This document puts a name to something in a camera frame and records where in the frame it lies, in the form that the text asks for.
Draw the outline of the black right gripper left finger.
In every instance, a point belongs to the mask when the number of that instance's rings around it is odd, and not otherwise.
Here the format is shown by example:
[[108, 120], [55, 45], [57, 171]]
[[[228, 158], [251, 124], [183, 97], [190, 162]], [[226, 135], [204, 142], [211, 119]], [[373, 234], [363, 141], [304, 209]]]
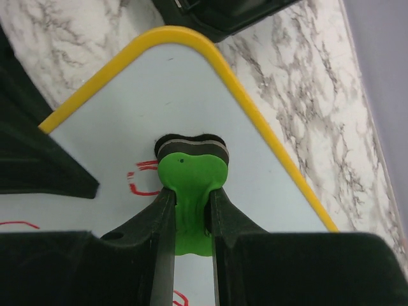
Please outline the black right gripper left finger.
[[175, 193], [130, 220], [88, 231], [1, 235], [2, 305], [171, 305]]

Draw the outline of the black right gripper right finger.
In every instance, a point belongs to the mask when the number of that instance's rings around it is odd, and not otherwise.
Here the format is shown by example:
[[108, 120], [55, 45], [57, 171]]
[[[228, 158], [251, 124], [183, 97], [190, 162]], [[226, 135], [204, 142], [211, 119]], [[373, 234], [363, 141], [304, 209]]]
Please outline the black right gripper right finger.
[[370, 233], [269, 233], [212, 191], [217, 305], [406, 305], [393, 251]]

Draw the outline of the yellow framed whiteboard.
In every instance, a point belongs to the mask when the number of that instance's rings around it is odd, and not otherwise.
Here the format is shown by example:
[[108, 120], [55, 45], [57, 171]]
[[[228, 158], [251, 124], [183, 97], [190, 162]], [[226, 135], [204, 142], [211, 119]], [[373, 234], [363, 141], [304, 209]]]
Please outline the yellow framed whiteboard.
[[269, 305], [337, 232], [203, 35], [134, 39], [41, 124], [1, 103], [1, 304]]

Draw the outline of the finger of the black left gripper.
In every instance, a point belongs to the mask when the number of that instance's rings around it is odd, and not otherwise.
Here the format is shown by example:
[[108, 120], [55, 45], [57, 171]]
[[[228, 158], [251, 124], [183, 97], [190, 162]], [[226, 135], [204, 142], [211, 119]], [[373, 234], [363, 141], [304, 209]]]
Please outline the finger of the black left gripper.
[[95, 197], [99, 183], [38, 126], [52, 109], [1, 34], [1, 194]]

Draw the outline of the green whiteboard eraser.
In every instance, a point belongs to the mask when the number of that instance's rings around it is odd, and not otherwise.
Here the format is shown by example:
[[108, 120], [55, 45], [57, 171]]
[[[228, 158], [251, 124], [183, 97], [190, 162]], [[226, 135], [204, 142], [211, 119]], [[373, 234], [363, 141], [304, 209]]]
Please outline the green whiteboard eraser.
[[228, 177], [225, 141], [212, 134], [167, 134], [155, 143], [162, 185], [175, 193], [175, 254], [212, 255], [210, 193]]

